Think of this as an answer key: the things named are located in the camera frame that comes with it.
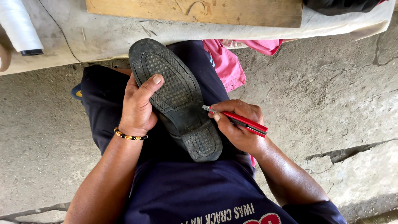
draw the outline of person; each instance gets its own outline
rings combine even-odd
[[[90,66],[82,104],[102,158],[77,190],[64,224],[346,223],[322,187],[267,136],[232,124],[222,111],[263,124],[261,108],[230,100],[202,41],[167,46],[195,76],[222,138],[216,161],[196,163],[170,137],[149,100],[163,85],[156,74],[139,88],[131,70]],[[118,127],[130,141],[114,133]],[[254,180],[252,155],[279,206]]]

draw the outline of navy blue t-shirt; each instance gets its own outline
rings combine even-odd
[[[331,202],[285,205],[269,200],[239,163],[148,161],[137,168],[120,220],[140,224],[346,223]]]

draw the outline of fingernail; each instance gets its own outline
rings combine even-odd
[[[218,113],[215,113],[213,115],[213,117],[214,117],[214,120],[216,120],[216,121],[219,121],[219,119],[221,118],[221,116]]]
[[[153,81],[154,83],[159,84],[162,81],[162,78],[159,75],[155,75],[153,77]]]

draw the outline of navy blue pants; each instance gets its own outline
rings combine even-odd
[[[191,70],[198,81],[205,105],[229,100],[224,85],[211,63],[210,54],[205,51],[201,40],[183,41],[168,45],[167,48]],[[114,136],[113,129],[119,125],[129,78],[123,73],[99,65],[84,68],[82,103],[90,120],[94,142],[101,154]],[[252,170],[250,156],[236,149],[221,132],[219,134],[223,142],[223,151],[219,159],[233,159]],[[189,154],[177,146],[161,121],[148,132],[148,136],[149,138],[144,140],[139,164],[155,158],[193,162]]]

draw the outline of dirty ground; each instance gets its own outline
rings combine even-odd
[[[261,106],[270,138],[349,223],[397,216],[397,22],[394,13],[387,32],[359,41],[347,34],[284,43],[271,57],[234,50],[247,81],[230,98]],[[96,64],[129,67],[125,59]],[[0,219],[61,222],[100,159],[84,108],[69,95],[85,66],[0,76]],[[260,169],[256,181],[272,199]]]

